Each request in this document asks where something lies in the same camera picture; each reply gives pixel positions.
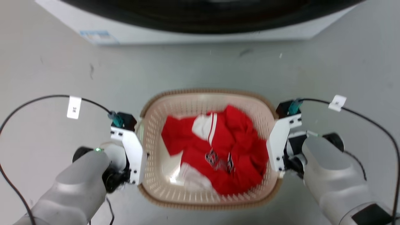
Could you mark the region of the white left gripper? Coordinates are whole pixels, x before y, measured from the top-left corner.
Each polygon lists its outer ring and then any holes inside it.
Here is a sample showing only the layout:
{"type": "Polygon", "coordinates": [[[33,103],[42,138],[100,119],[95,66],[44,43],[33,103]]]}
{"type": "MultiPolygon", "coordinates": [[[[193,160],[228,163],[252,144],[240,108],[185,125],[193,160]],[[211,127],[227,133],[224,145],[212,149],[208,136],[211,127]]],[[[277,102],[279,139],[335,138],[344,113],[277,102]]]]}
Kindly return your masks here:
{"type": "Polygon", "coordinates": [[[136,133],[111,127],[111,139],[122,144],[111,145],[111,165],[119,172],[129,172],[128,183],[140,185],[144,180],[148,157],[136,133]]]}

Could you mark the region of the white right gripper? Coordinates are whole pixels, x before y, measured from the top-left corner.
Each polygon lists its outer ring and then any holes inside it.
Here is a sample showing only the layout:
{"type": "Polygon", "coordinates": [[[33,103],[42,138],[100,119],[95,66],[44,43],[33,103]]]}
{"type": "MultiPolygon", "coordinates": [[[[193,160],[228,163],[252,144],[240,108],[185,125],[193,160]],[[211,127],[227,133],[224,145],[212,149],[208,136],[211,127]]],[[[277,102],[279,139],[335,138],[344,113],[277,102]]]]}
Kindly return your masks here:
{"type": "Polygon", "coordinates": [[[285,156],[293,156],[292,147],[285,152],[288,140],[303,135],[302,131],[292,132],[291,129],[302,126],[302,114],[296,114],[282,119],[276,119],[269,134],[266,146],[269,162],[273,171],[285,171],[285,156]]]}

